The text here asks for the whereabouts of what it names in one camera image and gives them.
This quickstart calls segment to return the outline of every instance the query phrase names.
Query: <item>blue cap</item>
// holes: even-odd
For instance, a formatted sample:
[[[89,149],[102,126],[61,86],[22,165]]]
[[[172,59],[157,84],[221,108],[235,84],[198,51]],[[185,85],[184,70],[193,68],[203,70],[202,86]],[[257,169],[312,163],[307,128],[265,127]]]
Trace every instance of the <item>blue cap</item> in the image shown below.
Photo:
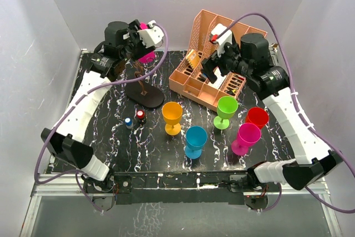
[[[125,118],[124,122],[125,122],[126,126],[131,126],[132,125],[132,120],[130,118]]]

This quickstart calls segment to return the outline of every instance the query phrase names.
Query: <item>marble pattern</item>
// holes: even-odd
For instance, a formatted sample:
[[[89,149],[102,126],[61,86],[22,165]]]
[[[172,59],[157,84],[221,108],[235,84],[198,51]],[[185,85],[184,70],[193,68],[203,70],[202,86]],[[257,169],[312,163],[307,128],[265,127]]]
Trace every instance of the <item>marble pattern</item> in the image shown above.
[[[217,114],[182,95],[169,89],[169,75],[179,65],[186,51],[171,51],[163,66],[147,82],[153,84],[165,94],[165,103],[176,101],[184,110],[181,124],[181,134],[171,137],[165,133],[165,122],[161,115],[161,107],[146,110],[147,122],[140,125],[134,119],[135,111],[141,106],[135,104],[124,94],[125,85],[111,88],[99,104],[92,117],[84,143],[94,148],[95,155],[109,164],[115,171],[147,172],[147,171],[206,171],[206,170],[239,170],[248,168],[260,161],[287,160],[294,157],[290,144],[270,114],[269,123],[262,130],[262,138],[254,145],[247,155],[239,157],[230,148],[235,140],[239,126],[244,122],[248,109],[258,106],[265,108],[256,94],[245,87],[238,99],[239,108],[230,120],[231,125],[226,130],[214,128],[213,119]],[[156,52],[157,59],[162,53]],[[83,54],[79,73],[74,86],[75,94],[80,85],[83,73],[88,68],[87,54]],[[148,72],[154,63],[145,65]],[[120,79],[133,78],[134,68],[126,64],[126,71]],[[126,128],[124,119],[135,120],[132,130]],[[191,160],[185,156],[185,133],[193,125],[206,129],[209,139],[199,159]],[[62,172],[71,169],[70,165],[55,160],[53,168],[48,172]]]

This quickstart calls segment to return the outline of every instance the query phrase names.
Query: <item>small bottle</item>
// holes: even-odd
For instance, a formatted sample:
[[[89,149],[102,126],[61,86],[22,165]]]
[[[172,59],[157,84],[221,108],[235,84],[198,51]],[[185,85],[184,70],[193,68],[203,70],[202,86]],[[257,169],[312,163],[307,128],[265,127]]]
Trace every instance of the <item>small bottle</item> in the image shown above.
[[[133,129],[133,122],[131,118],[125,118],[124,123],[126,124],[127,129]]]
[[[145,119],[145,113],[143,110],[137,110],[137,118],[140,120],[140,124],[145,124],[146,123],[146,119]]]

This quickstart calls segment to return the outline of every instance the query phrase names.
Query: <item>green goblet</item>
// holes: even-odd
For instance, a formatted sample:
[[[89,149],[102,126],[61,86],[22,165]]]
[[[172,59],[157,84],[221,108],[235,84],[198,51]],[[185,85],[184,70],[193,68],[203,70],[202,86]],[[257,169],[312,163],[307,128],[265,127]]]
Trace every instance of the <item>green goblet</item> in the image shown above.
[[[217,114],[213,124],[217,129],[224,130],[229,126],[229,119],[232,118],[238,109],[238,102],[233,97],[221,97],[218,100]]]

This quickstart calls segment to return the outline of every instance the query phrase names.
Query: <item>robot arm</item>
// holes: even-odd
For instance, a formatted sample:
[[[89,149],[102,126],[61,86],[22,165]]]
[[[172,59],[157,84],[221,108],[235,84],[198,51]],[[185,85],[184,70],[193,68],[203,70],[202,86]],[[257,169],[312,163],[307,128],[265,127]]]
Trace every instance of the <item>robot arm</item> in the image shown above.
[[[233,72],[245,76],[247,85],[276,117],[295,154],[291,160],[263,162],[249,168],[249,178],[256,186],[267,182],[289,183],[301,190],[325,176],[342,160],[299,118],[292,103],[288,75],[283,68],[273,65],[268,41],[261,34],[249,33],[241,37],[239,47],[230,30],[217,40],[217,35],[225,29],[219,24],[211,32],[210,40],[217,44],[217,50],[203,59],[202,72],[211,82],[216,80],[216,67],[222,75]]]
[[[94,155],[93,148],[82,141],[91,117],[111,86],[99,88],[90,94],[88,91],[115,81],[124,70],[128,59],[141,58],[156,48],[164,33],[153,25],[154,23],[155,21],[149,22],[148,29],[145,30],[140,29],[138,20],[130,24],[108,24],[105,29],[105,41],[95,49],[90,69],[84,73],[82,83],[65,112],[73,107],[75,109],[58,127],[47,146],[53,156],[85,172],[88,176],[86,181],[98,189],[111,188],[111,170]],[[86,97],[76,107],[76,102],[83,95]],[[50,129],[47,128],[42,131],[43,141],[49,133]]]

